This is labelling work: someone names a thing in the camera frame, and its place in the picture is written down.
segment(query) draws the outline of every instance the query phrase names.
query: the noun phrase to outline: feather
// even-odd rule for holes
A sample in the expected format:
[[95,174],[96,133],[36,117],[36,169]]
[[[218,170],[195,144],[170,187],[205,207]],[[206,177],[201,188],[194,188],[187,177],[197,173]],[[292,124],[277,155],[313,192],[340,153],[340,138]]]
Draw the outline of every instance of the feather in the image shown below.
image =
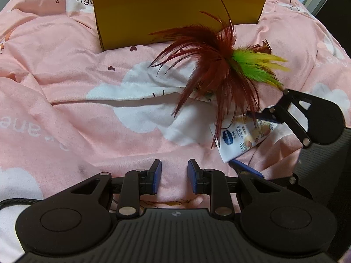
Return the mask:
[[222,0],[221,2],[227,12],[229,23],[202,12],[221,24],[222,30],[219,33],[203,25],[189,25],[152,33],[174,42],[150,64],[161,69],[164,64],[173,61],[168,69],[170,70],[191,56],[197,57],[196,67],[180,94],[173,115],[175,117],[178,114],[193,92],[196,99],[214,93],[217,99],[217,116],[212,146],[218,139],[219,147],[222,124],[231,107],[234,107],[232,122],[238,111],[241,113],[245,113],[247,109],[252,112],[258,111],[259,95],[255,82],[265,82],[281,88],[282,84],[274,75],[273,69],[286,69],[275,63],[286,60],[272,55],[267,41],[263,41],[262,45],[234,49],[236,36],[232,21],[224,2]]

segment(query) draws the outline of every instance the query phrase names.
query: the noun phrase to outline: open box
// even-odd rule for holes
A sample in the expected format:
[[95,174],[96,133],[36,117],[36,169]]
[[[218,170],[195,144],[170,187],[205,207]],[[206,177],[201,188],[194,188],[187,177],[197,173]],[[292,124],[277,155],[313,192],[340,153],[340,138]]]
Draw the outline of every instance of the open box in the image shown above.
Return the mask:
[[[223,0],[233,24],[256,24],[266,0]],[[220,0],[93,0],[103,50],[161,42],[150,33],[191,24],[220,29],[200,13],[227,20]]]

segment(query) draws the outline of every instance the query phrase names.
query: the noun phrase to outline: black cable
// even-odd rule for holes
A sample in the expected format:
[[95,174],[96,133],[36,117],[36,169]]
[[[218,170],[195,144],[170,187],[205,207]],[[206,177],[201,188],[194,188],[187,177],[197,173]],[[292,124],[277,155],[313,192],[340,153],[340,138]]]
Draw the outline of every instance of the black cable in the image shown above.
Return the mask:
[[0,202],[0,210],[13,205],[32,205],[40,202],[38,199],[12,198]]

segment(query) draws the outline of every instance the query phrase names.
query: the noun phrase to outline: red feather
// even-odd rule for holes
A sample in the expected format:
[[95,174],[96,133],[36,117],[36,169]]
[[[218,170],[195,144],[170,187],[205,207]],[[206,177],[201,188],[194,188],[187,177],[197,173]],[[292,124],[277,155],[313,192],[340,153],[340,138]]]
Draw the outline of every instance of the red feather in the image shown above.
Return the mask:
[[[219,33],[202,25],[190,25],[153,33],[174,42],[163,50],[150,66],[160,66],[161,68],[168,61],[175,60],[169,68],[171,69],[184,59],[191,56],[197,57],[196,68],[180,95],[173,115],[177,115],[192,92],[195,91],[196,98],[205,96],[209,92],[214,93],[218,109],[212,146],[216,139],[218,139],[218,146],[220,146],[219,140],[223,120],[229,114],[233,104],[232,122],[238,109],[242,113],[245,113],[247,109],[252,112],[259,110],[259,96],[255,84],[233,69],[240,68],[235,65],[236,62],[232,59],[236,36],[228,10],[226,7],[225,9],[229,17],[229,24],[226,24],[220,18],[203,12],[222,24],[222,30]],[[271,48],[266,41],[263,42],[263,45],[257,44],[251,46],[250,49],[255,52],[271,53]]]

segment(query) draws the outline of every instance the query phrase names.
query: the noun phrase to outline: bed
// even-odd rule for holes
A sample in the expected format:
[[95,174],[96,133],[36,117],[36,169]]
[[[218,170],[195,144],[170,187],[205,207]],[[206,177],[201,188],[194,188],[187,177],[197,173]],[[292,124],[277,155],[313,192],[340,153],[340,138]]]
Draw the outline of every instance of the bed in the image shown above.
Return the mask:
[[[191,192],[187,161],[236,174],[211,149],[214,104],[188,102],[171,116],[193,61],[156,76],[148,65],[166,44],[102,52],[92,0],[85,1],[11,0],[0,12],[0,201],[47,198],[101,171],[123,176],[160,159],[159,192],[142,206],[207,207],[207,196]],[[235,30],[237,45],[267,39],[288,60],[291,72],[278,72],[285,87],[337,103],[350,124],[351,60],[297,0],[267,0],[257,25]],[[261,108],[280,98],[278,90],[258,89]],[[278,125],[238,159],[266,178],[283,177],[300,148]],[[0,212],[1,263],[23,253],[14,223],[24,208]]]

